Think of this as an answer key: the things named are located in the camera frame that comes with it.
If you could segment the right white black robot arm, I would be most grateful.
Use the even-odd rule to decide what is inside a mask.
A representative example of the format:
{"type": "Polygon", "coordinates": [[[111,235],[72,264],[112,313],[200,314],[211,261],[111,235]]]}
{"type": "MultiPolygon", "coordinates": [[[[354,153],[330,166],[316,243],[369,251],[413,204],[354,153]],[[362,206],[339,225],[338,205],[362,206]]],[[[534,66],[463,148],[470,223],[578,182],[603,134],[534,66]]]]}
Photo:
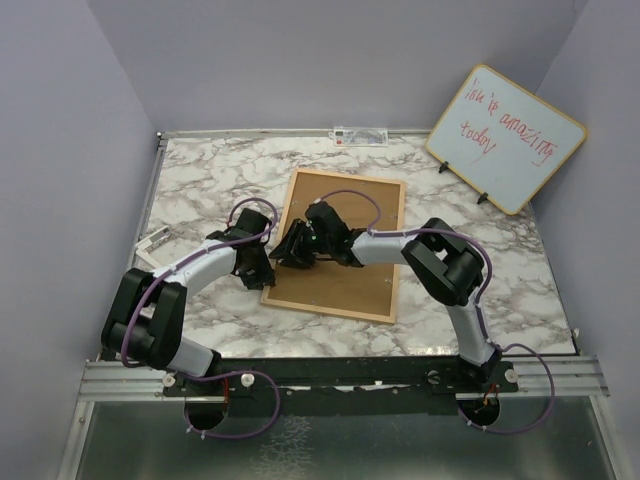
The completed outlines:
{"type": "Polygon", "coordinates": [[[446,307],[457,337],[461,383],[481,391],[494,381],[501,353],[481,305],[492,264],[477,242],[439,218],[409,231],[350,228],[318,200],[304,219],[292,222],[269,258],[283,267],[309,269],[322,257],[344,267],[410,267],[430,297],[446,307]]]}

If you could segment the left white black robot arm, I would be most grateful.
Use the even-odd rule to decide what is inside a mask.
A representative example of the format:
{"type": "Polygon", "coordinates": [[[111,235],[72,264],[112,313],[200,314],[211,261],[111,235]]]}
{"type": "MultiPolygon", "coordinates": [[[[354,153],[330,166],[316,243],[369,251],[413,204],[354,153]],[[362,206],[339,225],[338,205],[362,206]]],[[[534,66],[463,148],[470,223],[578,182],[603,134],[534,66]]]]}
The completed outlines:
{"type": "Polygon", "coordinates": [[[245,208],[235,223],[209,234],[176,263],[128,270],[101,332],[101,344],[129,368],[147,366],[186,375],[195,392],[214,392],[221,380],[221,354],[183,336],[187,301],[216,280],[233,275],[260,291],[275,285],[265,250],[274,221],[245,208]]]}

